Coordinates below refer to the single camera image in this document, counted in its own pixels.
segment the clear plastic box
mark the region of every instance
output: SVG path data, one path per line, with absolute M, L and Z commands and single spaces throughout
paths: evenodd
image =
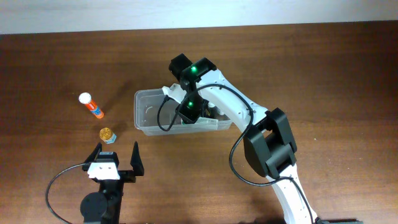
M 157 111 L 164 97 L 162 89 L 140 90 L 134 96 L 134 125 L 147 136 L 217 131 L 228 129 L 231 126 L 232 121 L 225 115 L 218 115 L 216 117 L 218 121 L 211 124 L 182 124 L 182 120 L 178 116 L 171 130 L 163 131 L 157 125 Z M 162 127 L 168 128 L 177 106 L 178 103 L 174 100 L 169 100 L 163 106 L 159 119 Z

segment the cable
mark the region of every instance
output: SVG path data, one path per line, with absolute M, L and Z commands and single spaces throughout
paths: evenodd
M 83 165 L 85 165 L 85 163 L 77 164 L 77 165 L 74 165 L 74 166 L 71 166 L 71 167 L 69 167 L 69 168 L 64 169 L 63 171 L 61 171 L 59 174 L 57 174 L 57 175 L 50 181 L 50 183 L 49 183 L 48 186 L 47 186 L 47 189 L 45 190 L 45 203 L 47 204 L 47 208 L 49 208 L 50 212 L 51 212 L 55 217 L 57 217 L 59 220 L 61 220 L 62 222 L 66 223 L 66 224 L 72 224 L 72 223 L 66 221 L 66 220 L 63 219 L 61 216 L 59 216 L 59 215 L 52 209 L 52 207 L 51 207 L 51 205 L 50 205 L 50 202 L 49 202 L 50 187 L 51 187 L 52 183 L 54 183 L 54 181 L 55 181 L 59 176 L 61 176 L 64 172 L 69 171 L 69 170 L 71 170 L 71 169 L 73 169 L 73 168 L 76 168 L 76 167 L 83 166 Z
M 222 85 L 222 84 L 212 83 L 212 84 L 208 84 L 208 85 L 201 86 L 201 87 L 197 88 L 196 90 L 193 90 L 191 93 L 187 94 L 187 95 L 185 96 L 185 98 L 181 101 L 180 105 L 183 105 L 183 104 L 187 101 L 187 99 L 190 98 L 191 96 L 193 96 L 195 93 L 199 92 L 200 90 L 202 90 L 202 89 L 204 89 L 204 88 L 208 88 L 208 87 L 211 87 L 211 86 L 217 86 L 217 87 L 219 87 L 220 89 L 224 88 L 224 89 L 229 90 L 231 93 L 233 93 L 234 95 L 236 95 L 236 96 L 246 105 L 246 107 L 247 107 L 248 110 L 249 110 L 249 115 L 250 115 L 249 124 L 246 126 L 246 129 L 242 132 L 242 134 L 240 135 L 240 137 L 238 137 L 238 139 L 236 140 L 236 142 L 234 143 L 234 145 L 233 145 L 232 148 L 231 148 L 231 152 L 229 153 L 229 167 L 231 168 L 232 172 L 235 174 L 235 176 L 236 176 L 238 179 L 242 180 L 243 182 L 245 182 L 245 183 L 247 183 L 247 184 L 250 184 L 250 185 L 258 186 L 258 187 L 270 186 L 270 185 L 276 184 L 276 183 L 278 183 L 279 181 L 282 181 L 282 180 L 290 180 L 290 181 L 293 182 L 293 184 L 295 185 L 296 189 L 297 189 L 298 192 L 300 193 L 301 198 L 303 199 L 305 205 L 307 206 L 307 209 L 308 209 L 308 212 L 309 212 L 310 218 L 311 218 L 311 224 L 314 224 L 313 218 L 312 218 L 312 213 L 311 213 L 311 210 L 310 210 L 310 205 L 308 204 L 307 199 L 305 198 L 304 193 L 301 191 L 299 185 L 296 183 L 296 181 L 294 181 L 294 178 L 292 178 L 292 177 L 279 177 L 278 179 L 273 180 L 273 181 L 270 181 L 270 182 L 268 182 L 268 183 L 255 183 L 255 182 L 251 182 L 251 181 L 249 181 L 249 180 L 246 180 L 246 179 L 243 178 L 240 174 L 238 174 L 238 172 L 236 172 L 236 170 L 235 170 L 235 168 L 234 168 L 234 165 L 233 165 L 233 155 L 234 155 L 234 152 L 235 152 L 235 150 L 236 150 L 238 144 L 242 141 L 243 137 L 248 133 L 249 129 L 250 129 L 251 126 L 253 125 L 253 119 L 254 119 L 253 109 L 250 107 L 250 104 L 249 104 L 248 102 L 246 102 L 246 100 L 245 100 L 239 93 L 237 93 L 235 90 L 233 90 L 232 88 L 230 88 L 230 87 L 228 87 L 228 86 L 224 86 L 224 85 Z M 160 128 L 161 130 L 163 130 L 163 131 L 170 131 L 170 129 L 172 128 L 172 126 L 173 126 L 173 124 L 174 124 L 175 119 L 177 118 L 177 115 L 179 114 L 179 112 L 180 112 L 180 110 L 181 110 L 181 106 L 179 106 L 179 107 L 177 108 L 177 110 L 176 110 L 176 112 L 175 112 L 175 114 L 174 114 L 173 120 L 172 120 L 171 124 L 169 125 L 169 127 L 168 127 L 167 129 L 164 129 L 164 128 L 160 125 L 160 122 L 159 122 L 159 115 L 160 115 L 160 110 L 162 109 L 163 105 L 165 104 L 166 101 L 168 101 L 168 100 L 166 99 L 166 97 L 165 97 L 165 99 L 164 99 L 162 105 L 160 106 L 160 108 L 159 108 L 159 110 L 158 110 L 158 113 L 157 113 L 157 124 L 159 125 L 159 128 Z

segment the white wall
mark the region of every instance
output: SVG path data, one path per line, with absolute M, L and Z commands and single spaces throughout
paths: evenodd
M 398 0 L 0 1 L 3 34 L 398 19 Z

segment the brown wooden tabletop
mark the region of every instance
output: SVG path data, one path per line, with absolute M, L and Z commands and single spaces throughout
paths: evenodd
M 170 86 L 170 60 L 210 59 L 246 96 L 287 113 L 298 174 L 327 220 L 398 221 L 398 22 L 129 30 L 0 36 L 0 223 L 60 223 L 44 192 L 81 163 L 109 127 L 104 151 L 128 169 L 138 141 L 146 170 L 124 186 L 121 223 L 276 223 L 271 187 L 238 180 L 227 131 L 146 136 L 134 127 L 134 94 Z M 78 101 L 87 91 L 96 119 Z M 240 145 L 234 163 L 253 181 Z M 80 202 L 99 185 L 81 169 L 61 176 L 53 208 L 82 223 Z

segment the yellow cap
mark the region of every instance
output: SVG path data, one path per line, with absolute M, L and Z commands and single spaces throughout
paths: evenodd
M 112 137 L 113 132 L 109 128 L 103 128 L 99 131 L 99 138 L 102 140 L 108 140 Z

